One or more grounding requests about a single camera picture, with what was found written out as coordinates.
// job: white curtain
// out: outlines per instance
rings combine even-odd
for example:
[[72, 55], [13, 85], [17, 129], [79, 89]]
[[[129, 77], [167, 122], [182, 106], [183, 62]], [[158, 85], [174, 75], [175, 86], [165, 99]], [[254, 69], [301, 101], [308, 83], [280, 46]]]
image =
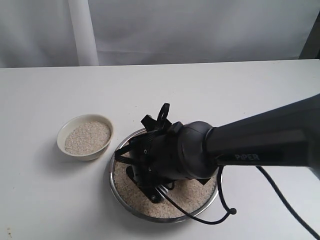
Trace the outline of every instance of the white curtain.
[[297, 59], [320, 0], [0, 0], [0, 68]]

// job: stainless steel plate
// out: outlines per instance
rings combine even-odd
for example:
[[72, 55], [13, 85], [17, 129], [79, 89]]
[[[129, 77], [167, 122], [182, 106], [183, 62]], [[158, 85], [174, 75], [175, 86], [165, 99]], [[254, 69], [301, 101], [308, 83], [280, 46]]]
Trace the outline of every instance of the stainless steel plate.
[[[120, 149], [122, 148], [129, 139], [133, 138], [134, 136], [141, 134], [143, 132], [145, 132], [146, 130], [140, 129], [134, 133], [132, 133], [130, 136], [128, 136], [123, 142], [120, 143], [120, 145], [116, 148], [116, 149]], [[188, 216], [184, 215], [184, 216], [180, 216], [180, 217], [175, 217], [175, 218], [157, 218], [157, 217], [152, 217], [152, 216], [147, 216], [142, 214], [141, 212], [133, 209], [131, 206], [129, 206], [119, 195], [116, 186], [115, 186], [115, 180], [114, 180], [114, 171], [115, 171], [115, 154], [112, 155], [111, 160], [109, 162], [109, 181], [110, 181], [110, 186], [111, 186], [111, 190], [113, 192], [113, 195], [115, 196], [115, 198], [121, 203], [122, 206], [124, 206], [125, 209], [127, 209], [130, 213], [132, 213], [133, 215], [137, 216], [138, 218], [150, 221], [150, 222], [155, 222], [155, 223], [178, 223], [178, 222], [182, 222], [184, 220], [190, 219]], [[192, 212], [191, 214], [193, 216], [196, 216], [200, 213], [202, 213], [207, 207], [210, 206], [210, 204], [212, 204], [212, 202], [216, 199], [218, 195], [218, 189], [217, 186], [214, 187], [214, 191], [211, 195], [211, 197], [208, 199], [208, 201], [202, 206], [200, 207], [198, 210]]]

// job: white table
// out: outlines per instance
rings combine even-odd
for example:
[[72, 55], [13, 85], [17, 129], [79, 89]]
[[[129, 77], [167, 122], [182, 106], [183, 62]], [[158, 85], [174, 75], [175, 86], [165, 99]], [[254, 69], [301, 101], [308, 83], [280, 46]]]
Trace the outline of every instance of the white table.
[[[225, 199], [238, 213], [216, 226], [141, 220], [103, 179], [117, 145], [165, 102], [172, 122], [221, 126], [319, 92], [319, 60], [0, 69], [0, 239], [311, 240], [255, 167], [225, 168]], [[88, 113], [108, 116], [114, 138], [102, 158], [74, 162], [59, 152], [56, 136]], [[266, 169], [320, 233], [320, 181], [306, 168]], [[224, 214], [217, 199], [200, 216]]]

